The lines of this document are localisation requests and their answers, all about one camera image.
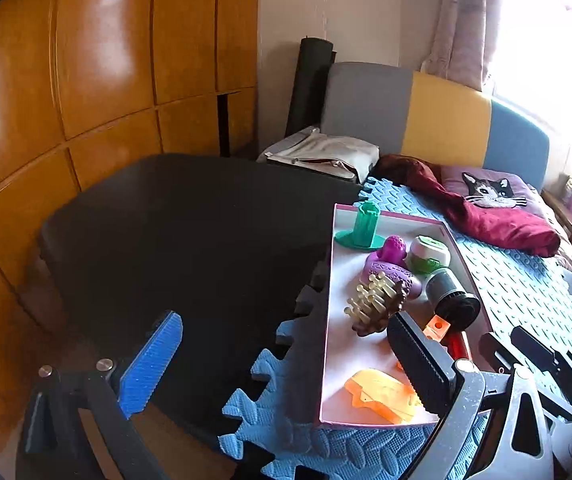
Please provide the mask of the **magenta hydrant-shaped toy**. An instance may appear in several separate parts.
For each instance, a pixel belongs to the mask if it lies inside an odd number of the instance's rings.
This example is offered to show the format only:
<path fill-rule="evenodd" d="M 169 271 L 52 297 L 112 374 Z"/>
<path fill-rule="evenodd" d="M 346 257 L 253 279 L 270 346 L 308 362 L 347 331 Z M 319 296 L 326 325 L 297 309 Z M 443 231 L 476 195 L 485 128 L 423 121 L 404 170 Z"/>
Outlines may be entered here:
<path fill-rule="evenodd" d="M 407 254 L 408 250 L 404 239 L 397 235 L 391 235 L 386 238 L 381 248 L 366 258 L 366 263 L 390 263 L 404 268 Z"/>

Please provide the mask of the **green white plug-in device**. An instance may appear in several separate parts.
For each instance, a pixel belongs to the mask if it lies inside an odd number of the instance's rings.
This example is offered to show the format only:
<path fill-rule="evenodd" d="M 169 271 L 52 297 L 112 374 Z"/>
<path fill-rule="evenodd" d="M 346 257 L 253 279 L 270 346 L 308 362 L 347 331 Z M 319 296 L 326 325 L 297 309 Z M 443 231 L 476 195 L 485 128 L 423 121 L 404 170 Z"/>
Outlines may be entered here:
<path fill-rule="evenodd" d="M 420 275 L 428 275 L 435 270 L 448 268 L 450 263 L 451 253 L 446 244 L 427 235 L 414 237 L 405 257 L 408 270 Z"/>

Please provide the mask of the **black rolled mat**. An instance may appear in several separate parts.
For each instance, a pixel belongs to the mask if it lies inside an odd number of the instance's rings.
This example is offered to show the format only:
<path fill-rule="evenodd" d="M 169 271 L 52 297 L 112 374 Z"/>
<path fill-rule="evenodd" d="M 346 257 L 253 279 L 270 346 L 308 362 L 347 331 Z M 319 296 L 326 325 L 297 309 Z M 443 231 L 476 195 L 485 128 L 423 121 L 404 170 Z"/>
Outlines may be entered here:
<path fill-rule="evenodd" d="M 330 41 L 314 37 L 300 41 L 285 136 L 321 123 L 328 74 L 335 58 Z"/>

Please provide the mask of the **maroon blanket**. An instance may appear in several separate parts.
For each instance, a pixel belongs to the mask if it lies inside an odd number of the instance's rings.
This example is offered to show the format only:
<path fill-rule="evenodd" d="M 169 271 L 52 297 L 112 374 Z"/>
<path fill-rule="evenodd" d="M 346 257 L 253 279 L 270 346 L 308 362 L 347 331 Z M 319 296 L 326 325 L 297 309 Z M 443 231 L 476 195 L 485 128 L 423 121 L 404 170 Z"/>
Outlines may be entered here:
<path fill-rule="evenodd" d="M 448 191 L 438 180 L 441 167 L 402 155 L 382 156 L 372 176 L 405 185 L 432 200 L 460 232 L 499 248 L 521 250 L 542 258 L 556 255 L 560 237 L 543 218 L 523 210 L 480 208 Z"/>

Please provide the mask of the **yellow purple oval case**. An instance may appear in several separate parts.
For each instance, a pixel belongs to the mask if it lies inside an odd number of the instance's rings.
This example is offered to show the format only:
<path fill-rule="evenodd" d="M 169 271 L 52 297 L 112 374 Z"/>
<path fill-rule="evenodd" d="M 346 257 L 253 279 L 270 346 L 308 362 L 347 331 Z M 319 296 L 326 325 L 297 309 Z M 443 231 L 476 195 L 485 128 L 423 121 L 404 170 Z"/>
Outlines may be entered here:
<path fill-rule="evenodd" d="M 360 281 L 362 284 L 367 285 L 370 282 L 371 275 L 379 276 L 381 273 L 385 274 L 393 283 L 401 282 L 408 293 L 408 299 L 418 298 L 423 291 L 420 280 L 408 269 L 380 260 L 371 260 L 364 264 Z"/>

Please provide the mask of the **green cup holder toy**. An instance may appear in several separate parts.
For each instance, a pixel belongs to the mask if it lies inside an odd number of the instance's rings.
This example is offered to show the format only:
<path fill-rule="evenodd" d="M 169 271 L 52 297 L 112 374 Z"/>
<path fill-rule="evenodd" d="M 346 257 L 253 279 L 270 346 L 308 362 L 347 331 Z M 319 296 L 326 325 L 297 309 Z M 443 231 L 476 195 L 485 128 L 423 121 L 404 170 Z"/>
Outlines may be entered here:
<path fill-rule="evenodd" d="M 380 209 L 372 202 L 363 202 L 356 208 L 356 220 L 351 231 L 335 235 L 336 242 L 358 252 L 374 252 L 385 244 L 385 237 L 376 233 Z"/>

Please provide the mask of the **orange whistle toy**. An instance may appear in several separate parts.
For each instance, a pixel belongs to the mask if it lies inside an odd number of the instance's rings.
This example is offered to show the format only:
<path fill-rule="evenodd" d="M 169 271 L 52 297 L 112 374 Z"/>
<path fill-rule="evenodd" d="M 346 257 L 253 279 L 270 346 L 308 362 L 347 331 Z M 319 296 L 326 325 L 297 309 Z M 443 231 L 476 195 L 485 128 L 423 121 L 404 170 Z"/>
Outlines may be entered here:
<path fill-rule="evenodd" d="M 344 388 L 351 394 L 354 408 L 367 408 L 392 424 L 412 422 L 423 406 L 411 386 L 374 368 L 356 372 Z"/>

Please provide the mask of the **brown hair claw clip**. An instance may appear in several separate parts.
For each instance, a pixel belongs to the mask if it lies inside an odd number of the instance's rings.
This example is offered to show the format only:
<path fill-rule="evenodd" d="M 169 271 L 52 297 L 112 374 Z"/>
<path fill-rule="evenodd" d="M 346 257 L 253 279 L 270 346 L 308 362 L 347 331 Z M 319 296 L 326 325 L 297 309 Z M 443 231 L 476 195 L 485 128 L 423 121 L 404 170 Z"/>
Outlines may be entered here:
<path fill-rule="evenodd" d="M 370 274 L 366 285 L 356 286 L 356 296 L 348 299 L 344 314 L 359 337 L 382 333 L 390 318 L 402 310 L 409 292 L 404 281 L 394 282 L 384 272 Z"/>

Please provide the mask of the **white folded bag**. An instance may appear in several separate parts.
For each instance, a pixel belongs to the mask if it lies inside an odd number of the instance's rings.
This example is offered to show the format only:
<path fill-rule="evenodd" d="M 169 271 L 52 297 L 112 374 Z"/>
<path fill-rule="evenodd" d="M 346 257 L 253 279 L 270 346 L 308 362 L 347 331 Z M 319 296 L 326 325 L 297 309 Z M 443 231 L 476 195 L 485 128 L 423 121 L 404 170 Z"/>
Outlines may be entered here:
<path fill-rule="evenodd" d="M 379 147 L 370 142 L 351 136 L 326 136 L 318 127 L 307 127 L 266 148 L 257 162 L 363 183 L 379 155 Z"/>

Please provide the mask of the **purple cat pillow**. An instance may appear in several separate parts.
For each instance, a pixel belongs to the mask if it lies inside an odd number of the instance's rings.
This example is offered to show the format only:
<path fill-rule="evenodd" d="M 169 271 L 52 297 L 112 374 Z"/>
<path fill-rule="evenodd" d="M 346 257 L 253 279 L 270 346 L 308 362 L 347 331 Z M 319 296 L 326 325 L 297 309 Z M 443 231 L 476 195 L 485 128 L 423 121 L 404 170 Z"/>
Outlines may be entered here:
<path fill-rule="evenodd" d="M 484 209 L 515 209 L 544 217 L 536 189 L 516 174 L 463 166 L 442 166 L 441 183 L 450 192 Z"/>

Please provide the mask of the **black cylindrical filter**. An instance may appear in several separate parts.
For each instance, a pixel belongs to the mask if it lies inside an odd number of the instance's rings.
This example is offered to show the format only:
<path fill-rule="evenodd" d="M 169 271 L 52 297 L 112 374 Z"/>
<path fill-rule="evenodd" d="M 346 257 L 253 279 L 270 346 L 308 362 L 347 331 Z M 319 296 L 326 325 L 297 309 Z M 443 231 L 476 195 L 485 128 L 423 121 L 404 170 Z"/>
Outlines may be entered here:
<path fill-rule="evenodd" d="M 481 311 L 477 295 L 464 289 L 460 280 L 448 268 L 432 272 L 424 291 L 436 315 L 444 318 L 454 330 L 466 330 L 476 321 Z"/>

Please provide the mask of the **blue foam puzzle mat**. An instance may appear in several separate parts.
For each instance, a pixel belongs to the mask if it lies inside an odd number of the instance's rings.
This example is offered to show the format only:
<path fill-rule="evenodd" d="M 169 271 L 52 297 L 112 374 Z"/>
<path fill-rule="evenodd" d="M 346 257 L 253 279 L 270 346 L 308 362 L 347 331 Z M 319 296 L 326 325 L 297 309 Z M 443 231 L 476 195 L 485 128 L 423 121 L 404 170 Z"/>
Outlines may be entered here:
<path fill-rule="evenodd" d="M 236 390 L 223 407 L 239 427 L 219 439 L 241 458 L 247 444 L 272 455 L 262 471 L 290 479 L 298 467 L 332 479 L 397 479 L 428 441 L 439 412 L 412 400 L 393 414 L 362 376 L 411 391 L 403 344 L 376 327 L 382 304 L 405 287 L 402 309 L 418 325 L 478 344 L 508 341 L 522 327 L 554 351 L 572 354 L 572 296 L 551 258 L 501 249 L 454 230 L 434 205 L 386 179 L 365 181 L 358 200 L 336 205 L 329 260 L 318 287 L 304 288 L 302 318 L 280 324 L 289 350 L 263 350 L 251 373 L 265 380 L 257 399 Z"/>

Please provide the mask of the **orange cube block toy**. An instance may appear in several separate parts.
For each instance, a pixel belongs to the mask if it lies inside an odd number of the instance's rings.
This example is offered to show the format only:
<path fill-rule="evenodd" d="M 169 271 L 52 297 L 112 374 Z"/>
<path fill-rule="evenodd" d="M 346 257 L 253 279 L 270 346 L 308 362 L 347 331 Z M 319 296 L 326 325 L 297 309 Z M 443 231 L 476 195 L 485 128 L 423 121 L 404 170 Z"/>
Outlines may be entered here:
<path fill-rule="evenodd" d="M 435 314 L 424 327 L 423 334 L 430 340 L 441 342 L 450 327 L 448 321 Z"/>

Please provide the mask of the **pink striped duvet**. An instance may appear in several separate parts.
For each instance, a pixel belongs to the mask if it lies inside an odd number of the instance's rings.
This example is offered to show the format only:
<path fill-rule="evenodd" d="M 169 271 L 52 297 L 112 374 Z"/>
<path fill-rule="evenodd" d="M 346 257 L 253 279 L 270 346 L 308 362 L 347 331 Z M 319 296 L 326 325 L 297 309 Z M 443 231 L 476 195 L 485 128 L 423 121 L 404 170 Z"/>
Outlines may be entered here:
<path fill-rule="evenodd" d="M 559 248 L 555 255 L 557 263 L 572 273 L 572 245 L 567 231 L 557 220 L 554 210 L 544 202 L 542 196 L 536 192 L 536 189 L 531 184 L 528 184 L 527 188 L 533 195 L 531 203 L 534 214 L 548 222 L 560 239 Z"/>

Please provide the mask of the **pink curtain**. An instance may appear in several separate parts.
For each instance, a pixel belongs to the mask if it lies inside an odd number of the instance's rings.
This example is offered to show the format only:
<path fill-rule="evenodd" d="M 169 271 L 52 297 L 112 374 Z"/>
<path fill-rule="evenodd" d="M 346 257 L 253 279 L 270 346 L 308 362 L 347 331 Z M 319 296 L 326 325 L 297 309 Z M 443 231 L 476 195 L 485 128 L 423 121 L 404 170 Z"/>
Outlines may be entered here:
<path fill-rule="evenodd" d="M 498 38 L 501 0 L 442 0 L 423 73 L 481 91 Z"/>

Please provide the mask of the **pink shallow cardboard box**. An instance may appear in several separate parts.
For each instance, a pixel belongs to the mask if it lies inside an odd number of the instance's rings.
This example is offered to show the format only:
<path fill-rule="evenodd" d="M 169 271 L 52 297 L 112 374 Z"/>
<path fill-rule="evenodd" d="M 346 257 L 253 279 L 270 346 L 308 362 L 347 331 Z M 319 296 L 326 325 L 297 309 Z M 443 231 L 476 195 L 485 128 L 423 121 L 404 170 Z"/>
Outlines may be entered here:
<path fill-rule="evenodd" d="M 478 287 L 446 225 L 372 205 L 336 205 L 318 421 L 392 429 L 436 422 L 450 365 L 489 365 Z"/>

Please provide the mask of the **grey yellow blue headboard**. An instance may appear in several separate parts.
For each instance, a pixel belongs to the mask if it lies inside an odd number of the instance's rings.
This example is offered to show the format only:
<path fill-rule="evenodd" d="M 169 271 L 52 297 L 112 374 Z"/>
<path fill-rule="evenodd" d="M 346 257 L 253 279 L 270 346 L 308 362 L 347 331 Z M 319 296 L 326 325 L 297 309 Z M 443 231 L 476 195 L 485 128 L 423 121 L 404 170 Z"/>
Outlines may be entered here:
<path fill-rule="evenodd" d="M 516 174 L 543 188 L 548 135 L 513 107 L 461 84 L 407 68 L 343 62 L 330 69 L 321 119 L 383 155 Z"/>

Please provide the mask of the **wooden wardrobe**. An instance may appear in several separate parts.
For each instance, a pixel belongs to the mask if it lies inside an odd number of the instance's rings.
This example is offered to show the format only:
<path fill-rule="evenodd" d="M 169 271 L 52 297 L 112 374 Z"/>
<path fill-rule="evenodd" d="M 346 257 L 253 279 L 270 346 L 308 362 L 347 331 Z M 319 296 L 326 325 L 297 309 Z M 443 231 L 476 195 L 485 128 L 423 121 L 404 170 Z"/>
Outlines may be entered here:
<path fill-rule="evenodd" d="M 52 343 L 42 223 L 161 153 L 256 140 L 258 0 L 0 0 L 0 453 Z"/>

